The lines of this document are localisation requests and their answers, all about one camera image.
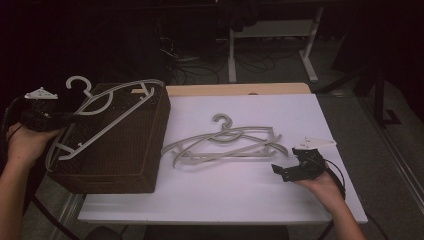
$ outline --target desk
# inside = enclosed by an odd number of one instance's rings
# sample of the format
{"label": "desk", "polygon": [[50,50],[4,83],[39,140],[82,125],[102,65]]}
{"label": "desk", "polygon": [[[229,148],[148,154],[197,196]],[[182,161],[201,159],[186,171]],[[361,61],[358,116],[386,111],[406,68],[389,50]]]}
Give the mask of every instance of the desk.
{"label": "desk", "polygon": [[[218,89],[216,95],[234,89],[238,96],[228,96],[231,91],[227,96],[183,96],[187,90],[191,95],[202,95],[206,90],[212,94],[213,88]],[[272,95],[241,95],[265,94],[263,89],[267,88],[273,90]],[[305,136],[332,139],[318,101],[306,84],[169,86],[168,90],[171,113],[164,145],[218,131],[221,123],[211,120],[216,113],[228,114],[233,127],[272,126],[276,134],[283,135],[279,143],[287,148]],[[343,172],[346,202],[356,220],[367,222],[337,148],[322,148],[320,152]],[[305,224],[331,219],[307,189],[285,183],[272,172],[271,163],[298,165],[292,154],[277,154],[266,161],[207,162],[189,169],[179,165],[174,169],[172,159],[171,153],[163,155],[154,193],[89,194],[78,219],[93,223],[205,225]]]}

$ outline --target brown box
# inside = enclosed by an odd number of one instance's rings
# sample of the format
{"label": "brown box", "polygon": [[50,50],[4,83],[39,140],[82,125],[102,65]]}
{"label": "brown box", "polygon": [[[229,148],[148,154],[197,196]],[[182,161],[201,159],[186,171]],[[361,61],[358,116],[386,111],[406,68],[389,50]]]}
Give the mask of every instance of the brown box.
{"label": "brown box", "polygon": [[[92,92],[99,94],[119,84],[99,84]],[[147,83],[155,94],[130,115],[71,160],[56,161],[48,175],[72,193],[152,193],[161,158],[161,148],[169,118],[170,102],[165,87]],[[114,92],[111,105],[102,113],[83,116],[67,132],[64,145],[73,149],[87,142],[117,117],[121,116],[143,93],[135,87]],[[107,102],[107,96],[93,102],[85,111],[95,111]]]}

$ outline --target white tabletop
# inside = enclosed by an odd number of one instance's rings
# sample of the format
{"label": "white tabletop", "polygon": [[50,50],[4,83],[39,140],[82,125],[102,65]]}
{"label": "white tabletop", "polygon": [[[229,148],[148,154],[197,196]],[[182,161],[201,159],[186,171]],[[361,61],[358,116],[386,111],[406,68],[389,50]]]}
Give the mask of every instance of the white tabletop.
{"label": "white tabletop", "polygon": [[[298,165],[291,148],[306,136],[333,139],[315,95],[170,97],[170,100],[164,145],[220,131],[222,122],[213,122],[212,117],[224,113],[232,118],[233,127],[273,127],[275,134],[283,135],[279,144],[288,148],[290,155],[277,153],[267,159],[230,159],[195,166],[179,163],[174,169],[174,155],[168,152],[162,156],[154,193],[87,195],[79,220],[122,224],[271,225],[331,220],[307,189],[283,182],[271,168],[271,163],[283,167]],[[217,147],[206,144],[198,150],[212,148]],[[319,151],[343,172],[346,202],[355,219],[359,223],[367,222],[337,147]]]}

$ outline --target gray floor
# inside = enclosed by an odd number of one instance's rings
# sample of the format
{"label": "gray floor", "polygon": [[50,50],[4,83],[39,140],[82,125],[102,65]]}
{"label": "gray floor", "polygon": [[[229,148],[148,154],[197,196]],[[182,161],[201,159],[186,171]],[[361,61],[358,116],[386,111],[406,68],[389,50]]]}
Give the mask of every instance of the gray floor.
{"label": "gray floor", "polygon": [[[241,65],[243,63],[239,61],[238,82],[305,82],[312,90],[319,89],[343,76],[343,73],[331,70],[340,43],[341,40],[316,41],[310,57],[319,77],[319,82],[314,84],[309,83],[297,55],[296,50],[303,46],[302,41],[284,40],[278,49],[275,41],[240,43],[236,46],[236,56],[244,63],[256,67]],[[270,57],[269,51],[276,51],[271,55],[272,61],[269,58],[264,59],[264,56]],[[225,57],[212,62],[186,62],[180,66],[202,66],[215,70],[223,66],[217,74],[203,68],[183,68],[196,74],[189,73],[185,78],[184,72],[177,72],[180,84],[184,80],[187,84],[213,84],[218,80],[220,83],[228,82]],[[354,84],[352,81],[331,94],[318,96],[350,178],[364,209],[384,228],[390,239],[421,239],[424,236],[423,212],[411,194],[411,188],[406,184],[393,152],[399,153],[414,172],[418,182],[423,182],[424,166],[421,159],[424,159],[424,153],[420,146],[424,144],[424,126],[411,112],[399,91],[387,84],[385,106],[395,111],[402,124],[388,126],[386,130],[379,128],[369,116],[368,107],[372,107],[372,94],[361,99],[353,96]],[[387,136],[394,140],[399,151],[395,151],[393,146],[388,147],[384,138]],[[70,194],[50,179],[44,179],[37,195],[56,217],[68,219],[66,224],[80,238],[84,238],[97,227],[76,220],[80,204],[70,204],[76,207],[71,209],[73,211],[70,211],[69,216],[65,214],[69,212],[64,211],[64,206],[67,205]],[[124,228],[110,227],[116,232]],[[324,228],[325,225],[289,226],[289,232],[293,240],[317,239]],[[383,239],[373,222],[363,224],[361,228],[368,239]],[[144,226],[131,225],[123,237],[128,240],[143,239],[144,229]],[[67,238],[58,233],[35,207],[30,206],[24,218],[23,239]],[[327,239],[335,239],[334,231]]]}

